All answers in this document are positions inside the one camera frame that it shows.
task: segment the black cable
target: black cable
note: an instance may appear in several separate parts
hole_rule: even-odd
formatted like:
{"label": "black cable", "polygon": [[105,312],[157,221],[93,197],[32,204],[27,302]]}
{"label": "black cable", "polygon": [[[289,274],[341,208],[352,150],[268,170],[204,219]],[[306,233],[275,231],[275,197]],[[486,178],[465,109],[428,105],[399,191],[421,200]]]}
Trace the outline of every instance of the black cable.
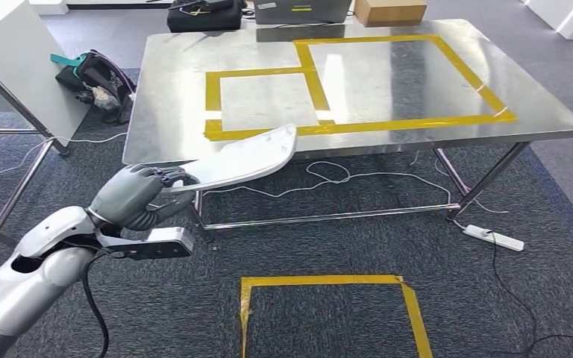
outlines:
{"label": "black cable", "polygon": [[509,351],[491,351],[491,354],[509,354],[509,355],[516,355],[516,356],[521,356],[523,355],[526,358],[529,358],[530,355],[533,353],[533,350],[535,349],[535,346],[537,346],[538,343],[545,341],[546,339],[550,339],[550,338],[567,338],[567,339],[573,339],[573,336],[567,335],[567,334],[550,334],[547,336],[543,336],[542,338],[537,338],[537,318],[535,317],[535,314],[533,312],[533,310],[530,308],[530,306],[528,306],[521,298],[517,297],[517,295],[515,295],[507,286],[506,284],[504,284],[504,281],[501,279],[500,274],[498,273],[498,268],[497,268],[497,260],[498,260],[498,244],[495,240],[495,234],[493,232],[490,232],[491,236],[493,237],[493,274],[495,275],[495,277],[498,279],[498,282],[500,283],[502,289],[504,289],[504,291],[506,291],[510,297],[512,297],[517,303],[519,303],[522,307],[524,307],[524,309],[526,310],[526,313],[528,313],[528,315],[530,316],[530,319],[533,321],[533,337],[532,337],[532,342],[526,347],[526,349],[524,349],[521,352],[509,352]]}
{"label": "black cable", "polygon": [[104,322],[104,317],[102,317],[100,310],[98,310],[98,305],[96,305],[96,302],[93,300],[93,294],[91,293],[91,288],[89,287],[89,270],[91,269],[92,263],[94,263],[97,259],[100,259],[104,256],[107,256],[107,254],[106,253],[97,254],[91,260],[89,260],[87,265],[84,266],[84,273],[82,274],[81,278],[82,288],[84,289],[84,295],[87,297],[87,302],[89,303],[89,306],[93,311],[95,319],[98,320],[98,324],[100,325],[100,330],[102,331],[102,336],[104,337],[104,342],[102,343],[102,350],[100,351],[98,358],[104,358],[104,356],[107,355],[109,346],[109,333],[107,324],[106,322]]}

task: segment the cardboard box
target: cardboard box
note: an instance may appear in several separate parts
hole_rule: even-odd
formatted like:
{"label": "cardboard box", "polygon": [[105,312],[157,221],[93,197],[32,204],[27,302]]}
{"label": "cardboard box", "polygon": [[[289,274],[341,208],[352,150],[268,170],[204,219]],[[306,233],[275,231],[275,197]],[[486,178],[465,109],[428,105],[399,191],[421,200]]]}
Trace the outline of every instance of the cardboard box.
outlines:
{"label": "cardboard box", "polygon": [[425,9],[425,0],[355,0],[354,3],[354,15],[366,27],[417,25]]}

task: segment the white cable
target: white cable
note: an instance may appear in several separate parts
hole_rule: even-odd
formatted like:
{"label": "white cable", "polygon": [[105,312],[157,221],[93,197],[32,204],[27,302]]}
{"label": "white cable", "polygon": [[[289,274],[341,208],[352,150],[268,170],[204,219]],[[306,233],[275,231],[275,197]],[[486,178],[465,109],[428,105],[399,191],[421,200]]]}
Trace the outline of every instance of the white cable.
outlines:
{"label": "white cable", "polygon": [[[316,164],[328,164],[328,165],[331,165],[331,166],[336,166],[336,167],[340,168],[341,170],[343,170],[343,171],[346,173],[346,177],[343,178],[342,180],[331,180],[331,179],[328,179],[328,178],[325,177],[324,175],[321,175],[321,174],[319,174],[319,173],[313,172],[313,171],[310,169],[312,166],[314,166],[314,165],[316,165]],[[272,198],[280,198],[282,195],[288,194],[288,193],[290,193],[290,192],[297,192],[297,191],[301,191],[301,190],[313,190],[313,189],[315,189],[315,188],[317,188],[317,187],[319,187],[319,186],[321,186],[321,185],[328,184],[328,183],[332,183],[332,184],[347,183],[348,181],[350,181],[350,179],[352,179],[352,178],[357,178],[357,177],[367,177],[367,176],[370,176],[370,175],[398,175],[398,176],[405,176],[405,177],[416,178],[416,179],[422,181],[423,183],[426,183],[426,184],[429,184],[429,185],[431,185],[431,186],[433,186],[433,187],[435,187],[435,188],[441,189],[443,192],[446,192],[446,193],[447,193],[447,204],[451,204],[451,192],[450,192],[449,190],[447,190],[447,189],[446,189],[445,187],[443,187],[443,186],[440,186],[440,185],[438,185],[438,184],[432,183],[432,182],[430,182],[429,180],[425,180],[425,179],[419,177],[418,175],[414,175],[414,174],[394,173],[394,172],[373,172],[373,173],[364,173],[364,174],[355,174],[355,175],[352,175],[352,174],[350,174],[350,171],[347,170],[344,166],[341,166],[340,164],[337,164],[337,163],[326,162],[326,161],[324,161],[324,160],[321,160],[321,161],[318,161],[318,162],[314,162],[314,163],[309,164],[309,165],[307,166],[307,168],[306,168],[306,171],[307,171],[307,173],[309,173],[309,174],[311,174],[311,175],[315,175],[316,177],[321,178],[321,179],[323,179],[324,181],[322,181],[322,182],[320,182],[320,183],[317,183],[317,184],[315,184],[315,185],[313,185],[313,186],[305,187],[305,188],[289,189],[289,190],[287,190],[287,191],[285,191],[285,192],[281,192],[280,194],[271,194],[271,193],[268,193],[268,192],[263,192],[263,191],[258,190],[258,189],[250,188],[250,187],[248,187],[248,186],[237,186],[237,187],[231,188],[231,189],[210,190],[210,191],[208,191],[208,192],[205,192],[205,193],[203,194],[203,196],[206,196],[206,195],[212,194],[212,193],[217,193],[217,192],[233,192],[234,190],[238,190],[238,189],[247,189],[247,190],[249,190],[249,191],[251,191],[251,192],[257,192],[258,194],[270,196],[270,197],[272,197]]]}
{"label": "white cable", "polygon": [[49,142],[49,141],[51,141],[51,140],[54,140],[54,139],[64,139],[64,140],[66,140],[66,141],[76,142],[76,143],[81,143],[81,142],[87,142],[87,143],[104,143],[104,142],[108,142],[108,141],[110,141],[110,140],[113,140],[113,139],[117,138],[118,136],[124,136],[124,135],[126,135],[126,132],[120,133],[120,134],[116,134],[116,135],[112,136],[111,138],[107,138],[107,139],[103,139],[103,140],[69,139],[69,138],[65,138],[64,136],[53,136],[53,137],[48,138],[48,139],[45,139],[45,140],[43,140],[42,142],[40,142],[40,143],[36,144],[35,146],[31,147],[31,149],[28,150],[27,153],[25,153],[25,156],[23,156],[23,159],[21,160],[21,163],[19,163],[18,166],[13,166],[13,167],[11,167],[11,168],[3,169],[3,170],[0,171],[0,174],[7,173],[7,172],[12,171],[12,170],[14,170],[14,169],[20,168],[21,166],[23,166],[23,164],[25,164],[25,161],[28,159],[29,154],[30,154],[34,149],[36,149],[36,148],[40,147],[41,145],[43,145],[43,144],[45,144],[45,143],[47,143],[47,142]]}
{"label": "white cable", "polygon": [[416,162],[419,161],[419,153],[421,151],[416,151],[416,154],[414,154],[414,160],[412,160],[412,162],[410,163],[410,166],[413,166],[414,164],[416,164]]}
{"label": "white cable", "polygon": [[461,228],[461,229],[463,229],[463,230],[466,229],[466,227],[462,226],[459,222],[457,222],[457,221],[455,221],[455,220],[452,220],[452,221],[453,221],[454,224],[457,225],[459,228]]}
{"label": "white cable", "polygon": [[[440,168],[438,168],[438,162],[439,162],[439,161],[438,161],[438,158],[436,158],[436,160],[433,162],[433,167],[436,168],[436,171],[439,172],[439,173],[442,174],[442,175],[449,176],[449,174],[443,172],[442,170],[440,170]],[[465,189],[467,189],[467,191],[471,191],[471,188],[469,188],[469,187],[468,187],[467,185],[465,185],[464,183],[463,183],[463,186],[464,186]],[[508,214],[508,213],[510,213],[510,211],[508,211],[508,210],[504,210],[504,211],[491,210],[491,209],[485,207],[484,205],[480,204],[480,202],[479,202],[477,199],[473,200],[473,202],[475,202],[479,207],[481,207],[481,208],[484,209],[485,211],[488,211],[489,213],[494,213],[494,214]]]}

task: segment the robot forearm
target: robot forearm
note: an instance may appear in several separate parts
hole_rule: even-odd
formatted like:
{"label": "robot forearm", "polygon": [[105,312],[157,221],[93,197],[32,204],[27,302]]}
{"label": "robot forearm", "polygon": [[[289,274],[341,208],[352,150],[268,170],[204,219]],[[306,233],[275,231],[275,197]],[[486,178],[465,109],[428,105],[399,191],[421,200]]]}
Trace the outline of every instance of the robot forearm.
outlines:
{"label": "robot forearm", "polygon": [[64,248],[44,260],[15,252],[0,267],[0,357],[83,274],[87,248]]}

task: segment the backpack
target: backpack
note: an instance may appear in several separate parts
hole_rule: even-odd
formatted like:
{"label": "backpack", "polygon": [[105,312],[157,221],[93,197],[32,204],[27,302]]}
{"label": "backpack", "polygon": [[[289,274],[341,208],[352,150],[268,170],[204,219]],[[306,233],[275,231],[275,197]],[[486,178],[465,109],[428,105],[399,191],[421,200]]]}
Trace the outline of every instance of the backpack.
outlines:
{"label": "backpack", "polygon": [[79,101],[99,108],[104,123],[128,122],[136,86],[108,57],[92,49],[74,60],[52,54],[51,61],[65,65],[56,81]]}

